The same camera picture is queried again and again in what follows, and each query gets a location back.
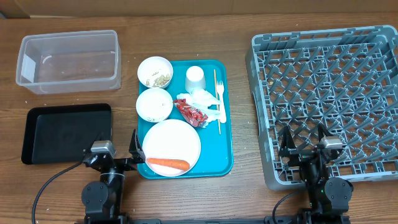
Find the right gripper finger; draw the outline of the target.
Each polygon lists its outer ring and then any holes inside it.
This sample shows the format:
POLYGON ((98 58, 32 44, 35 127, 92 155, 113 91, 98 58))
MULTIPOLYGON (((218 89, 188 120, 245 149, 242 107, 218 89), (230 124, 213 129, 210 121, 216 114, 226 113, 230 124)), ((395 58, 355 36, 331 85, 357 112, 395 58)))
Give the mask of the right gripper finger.
POLYGON ((326 146, 326 140, 327 137, 332 136, 332 134, 327 130, 326 126, 323 123, 318 123, 317 124, 318 128, 318 140, 319 140, 319 145, 321 146, 326 146))
POLYGON ((282 129, 282 141, 278 151, 280 157, 287 157, 289 161, 288 166, 295 165, 295 143, 291 136, 288 126, 284 126, 282 129))

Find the white bowl with rice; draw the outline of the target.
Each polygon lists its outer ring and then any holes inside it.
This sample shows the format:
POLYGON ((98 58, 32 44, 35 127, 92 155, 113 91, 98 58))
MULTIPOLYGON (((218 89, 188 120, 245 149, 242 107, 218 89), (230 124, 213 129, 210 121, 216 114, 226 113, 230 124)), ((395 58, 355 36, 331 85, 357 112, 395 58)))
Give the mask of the white bowl with rice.
POLYGON ((161 88, 150 88, 143 91, 136 101, 138 115, 151 123, 158 123, 167 119, 173 106, 171 95, 161 88))

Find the orange carrot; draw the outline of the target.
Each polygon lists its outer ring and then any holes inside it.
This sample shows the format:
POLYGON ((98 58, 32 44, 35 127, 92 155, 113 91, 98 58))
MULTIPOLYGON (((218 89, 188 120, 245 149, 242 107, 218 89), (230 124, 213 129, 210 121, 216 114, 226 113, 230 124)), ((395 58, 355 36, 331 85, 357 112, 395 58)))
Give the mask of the orange carrot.
POLYGON ((189 170, 190 164, 185 160, 180 159, 162 159, 162 158, 148 158, 148 163, 160 166, 170 167, 178 170, 189 170))

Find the red snack wrapper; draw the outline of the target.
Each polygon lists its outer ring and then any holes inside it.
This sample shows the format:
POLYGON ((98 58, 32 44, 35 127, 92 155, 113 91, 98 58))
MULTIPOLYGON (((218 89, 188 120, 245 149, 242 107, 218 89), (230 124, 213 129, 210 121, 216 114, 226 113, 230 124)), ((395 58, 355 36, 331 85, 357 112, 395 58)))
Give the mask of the red snack wrapper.
POLYGON ((185 121, 193 127, 204 128, 207 124, 207 115, 198 108, 189 105, 186 99, 174 100, 174 106, 179 110, 185 121))

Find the white bowl with peanuts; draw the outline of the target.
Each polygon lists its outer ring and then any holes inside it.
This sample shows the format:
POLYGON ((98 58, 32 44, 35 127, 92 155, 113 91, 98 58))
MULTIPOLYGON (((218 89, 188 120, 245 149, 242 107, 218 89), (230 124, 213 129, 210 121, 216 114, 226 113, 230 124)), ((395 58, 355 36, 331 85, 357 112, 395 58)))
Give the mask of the white bowl with peanuts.
POLYGON ((174 74, 170 61, 160 56, 149 57, 137 69, 139 81, 148 88, 167 88, 174 74))

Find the white napkin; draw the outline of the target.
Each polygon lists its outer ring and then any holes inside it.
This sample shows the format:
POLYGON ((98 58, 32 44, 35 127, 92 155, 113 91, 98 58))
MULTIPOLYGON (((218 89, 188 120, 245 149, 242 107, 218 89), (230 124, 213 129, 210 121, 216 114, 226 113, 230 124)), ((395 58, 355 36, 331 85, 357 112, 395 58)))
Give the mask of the white napkin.
POLYGON ((218 110, 209 109, 209 107, 212 105, 218 106, 220 104, 220 101, 204 89, 196 89, 193 90, 191 93, 178 94, 177 99, 186 99, 186 102, 189 105, 201 110, 207 115, 208 122, 220 119, 220 112, 218 110))

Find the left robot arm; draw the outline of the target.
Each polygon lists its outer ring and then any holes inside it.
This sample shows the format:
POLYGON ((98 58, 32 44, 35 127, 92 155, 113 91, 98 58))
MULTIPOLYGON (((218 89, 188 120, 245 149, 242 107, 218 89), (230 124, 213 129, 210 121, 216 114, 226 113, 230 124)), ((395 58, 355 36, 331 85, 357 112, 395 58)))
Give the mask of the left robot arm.
POLYGON ((109 140, 96 140, 83 154, 83 163, 100 172, 100 180, 90 182, 81 193, 85 206, 85 223, 133 223, 121 211, 125 173, 137 169, 146 161, 137 133, 132 133, 129 145, 131 157, 116 158, 109 140))

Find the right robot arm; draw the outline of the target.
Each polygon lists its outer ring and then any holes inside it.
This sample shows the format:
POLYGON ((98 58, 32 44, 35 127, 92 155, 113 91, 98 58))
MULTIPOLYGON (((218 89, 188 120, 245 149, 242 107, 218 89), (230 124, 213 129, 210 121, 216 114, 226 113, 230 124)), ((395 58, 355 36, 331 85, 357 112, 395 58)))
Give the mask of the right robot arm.
POLYGON ((298 190, 280 199, 272 211, 274 223, 349 223, 343 214, 349 210, 354 187, 340 177, 330 177, 326 164, 338 158, 343 150, 339 137, 332 135, 318 123, 319 143, 312 150, 299 149, 287 126, 282 131, 279 156, 289 159, 289 167, 298 167, 301 180, 308 192, 310 208, 301 208, 294 216, 276 216, 277 207, 287 198, 301 194, 298 190))

